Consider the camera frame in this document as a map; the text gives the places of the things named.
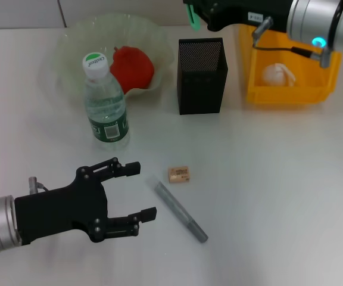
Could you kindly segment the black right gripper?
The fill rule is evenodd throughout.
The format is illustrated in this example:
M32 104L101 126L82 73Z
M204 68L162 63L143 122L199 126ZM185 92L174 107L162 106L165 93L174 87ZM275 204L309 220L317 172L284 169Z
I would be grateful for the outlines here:
M218 32L233 24L256 27L260 23L253 18L249 19L252 13L262 15L262 21L266 17L271 17L273 25L270 29L285 32L291 8L291 2L284 0L214 1L211 8L206 0L183 0L183 3L186 5L188 17L191 20L197 17L204 20L208 12L207 29L212 32Z

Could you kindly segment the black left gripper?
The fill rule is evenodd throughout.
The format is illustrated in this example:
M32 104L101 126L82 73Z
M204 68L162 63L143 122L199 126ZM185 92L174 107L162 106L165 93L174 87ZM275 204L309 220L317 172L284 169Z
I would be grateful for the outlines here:
M22 245L74 229L85 232L93 243L138 236L140 223L155 220L157 209L107 218L107 197L101 182L140 172L140 162L121 164L114 157L92 168L78 168L74 181L66 187L15 198Z

